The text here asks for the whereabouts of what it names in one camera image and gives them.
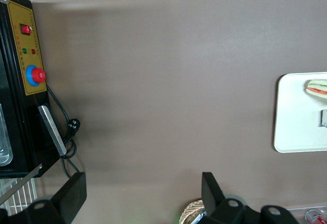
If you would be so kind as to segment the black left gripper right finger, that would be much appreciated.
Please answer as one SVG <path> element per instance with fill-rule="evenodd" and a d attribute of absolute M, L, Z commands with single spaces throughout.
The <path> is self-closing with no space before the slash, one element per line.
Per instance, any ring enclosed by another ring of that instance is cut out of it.
<path fill-rule="evenodd" d="M 226 198 L 211 172 L 202 173 L 201 197 L 207 215 L 200 223 L 298 223 L 283 207 L 266 205 L 257 212 L 236 198 Z"/>

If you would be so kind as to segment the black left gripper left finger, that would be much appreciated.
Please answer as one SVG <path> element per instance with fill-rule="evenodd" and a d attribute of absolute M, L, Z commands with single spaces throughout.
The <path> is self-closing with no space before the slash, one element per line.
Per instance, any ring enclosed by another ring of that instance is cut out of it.
<path fill-rule="evenodd" d="M 49 200 L 37 200 L 9 215 L 1 209 L 1 223 L 72 223 L 86 201 L 86 173 L 75 173 Z"/>

